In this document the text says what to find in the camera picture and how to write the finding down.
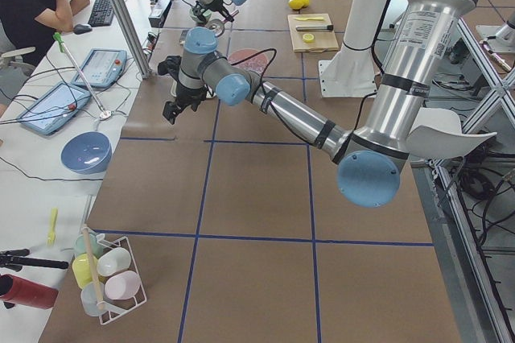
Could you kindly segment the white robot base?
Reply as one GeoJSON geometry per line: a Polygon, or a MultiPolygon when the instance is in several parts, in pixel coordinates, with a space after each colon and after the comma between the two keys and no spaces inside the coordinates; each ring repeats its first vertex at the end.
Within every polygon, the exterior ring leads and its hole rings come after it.
{"type": "Polygon", "coordinates": [[[341,49],[319,62],[323,97],[363,97],[376,89],[372,49],[389,0],[352,0],[341,49]]]}

